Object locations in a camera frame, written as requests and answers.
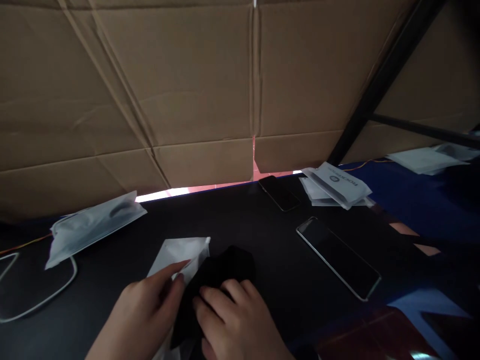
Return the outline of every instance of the human hand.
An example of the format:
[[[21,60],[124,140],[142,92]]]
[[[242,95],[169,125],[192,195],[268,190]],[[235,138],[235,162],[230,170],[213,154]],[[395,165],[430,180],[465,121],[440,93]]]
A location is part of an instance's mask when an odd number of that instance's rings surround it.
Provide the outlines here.
[[[295,360],[275,327],[269,309],[249,280],[233,279],[219,289],[202,287],[193,299],[196,318],[206,337],[201,348],[207,360]]]
[[[118,298],[85,360],[151,360],[174,325],[185,290],[178,273],[188,260],[173,263],[128,285]]]

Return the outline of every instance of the black smartphone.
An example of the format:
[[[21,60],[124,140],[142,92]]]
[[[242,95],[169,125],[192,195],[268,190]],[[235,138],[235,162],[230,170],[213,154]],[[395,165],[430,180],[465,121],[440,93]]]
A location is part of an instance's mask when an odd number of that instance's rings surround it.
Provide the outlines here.
[[[289,211],[300,205],[300,200],[284,188],[275,176],[264,177],[258,180],[258,183],[282,211]]]
[[[316,217],[296,232],[360,300],[366,302],[382,277]]]

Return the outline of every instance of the brown cardboard wall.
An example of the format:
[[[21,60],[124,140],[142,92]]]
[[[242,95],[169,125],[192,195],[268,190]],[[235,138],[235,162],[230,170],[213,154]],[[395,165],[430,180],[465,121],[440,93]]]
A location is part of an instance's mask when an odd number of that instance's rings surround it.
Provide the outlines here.
[[[244,0],[0,4],[1,218],[249,180],[252,17]]]
[[[376,112],[465,132],[480,123],[478,46],[447,2],[403,67]],[[370,121],[344,163],[439,144],[427,136]]]
[[[411,3],[260,4],[255,159],[261,172],[298,170],[328,157]]]
[[[262,3],[267,4],[260,5],[258,16],[258,168],[277,172],[317,166],[330,155],[412,1]],[[377,112],[459,132],[470,130],[480,120],[475,45],[448,2]],[[369,122],[343,162],[436,143]]]
[[[3,0],[0,219],[320,165],[414,0]],[[478,58],[450,5],[378,107],[464,131]],[[369,123],[345,161],[431,139]]]

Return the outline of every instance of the metal bar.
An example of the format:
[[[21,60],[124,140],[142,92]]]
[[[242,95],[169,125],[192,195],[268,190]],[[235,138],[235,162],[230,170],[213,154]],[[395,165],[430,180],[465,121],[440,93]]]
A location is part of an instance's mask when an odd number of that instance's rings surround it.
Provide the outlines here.
[[[419,0],[415,4],[328,157],[330,164],[337,166],[345,157],[367,123],[364,115],[375,111],[444,3],[444,0]]]
[[[417,122],[400,120],[390,116],[383,116],[377,114],[365,115],[366,120],[373,120],[377,123],[390,125],[395,128],[408,130],[413,133],[428,136],[430,138],[442,140],[447,143],[454,143],[468,148],[480,150],[480,137],[466,135],[459,132],[444,130],[438,127],[422,125]]]

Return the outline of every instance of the white cable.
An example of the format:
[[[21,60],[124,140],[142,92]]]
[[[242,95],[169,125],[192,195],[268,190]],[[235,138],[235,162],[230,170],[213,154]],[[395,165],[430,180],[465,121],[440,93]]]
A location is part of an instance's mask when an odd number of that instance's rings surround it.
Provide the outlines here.
[[[2,281],[3,277],[5,276],[5,274],[10,270],[10,268],[12,267],[12,265],[14,264],[14,262],[17,260],[17,258],[19,257],[19,253],[18,252],[15,252],[13,254],[9,254],[7,256],[4,256],[4,257],[0,257],[0,261],[3,260],[3,259],[6,259],[6,258],[9,258],[9,257],[12,257],[12,256],[15,256],[13,258],[13,260],[11,261],[11,263],[6,267],[5,271],[0,275],[0,282]],[[70,256],[70,260],[71,260],[71,265],[73,266],[73,275],[71,276],[70,280],[68,280],[68,282],[63,285],[60,289],[58,289],[56,292],[54,292],[52,295],[50,295],[49,297],[47,297],[45,300],[43,300],[42,302],[38,303],[37,305],[35,305],[34,307],[32,307],[31,309],[21,313],[20,315],[17,315],[15,317],[11,317],[11,318],[8,318],[8,319],[2,319],[0,318],[0,324],[4,324],[4,323],[9,323],[11,321],[14,321],[14,320],[17,320],[17,319],[20,319],[21,317],[31,313],[32,311],[38,309],[39,307],[41,307],[43,304],[49,302],[51,299],[53,299],[54,297],[56,297],[58,294],[60,294],[68,285],[70,285],[70,283],[75,279],[75,276],[77,275],[77,263],[75,262],[74,260],[74,257],[73,256]]]

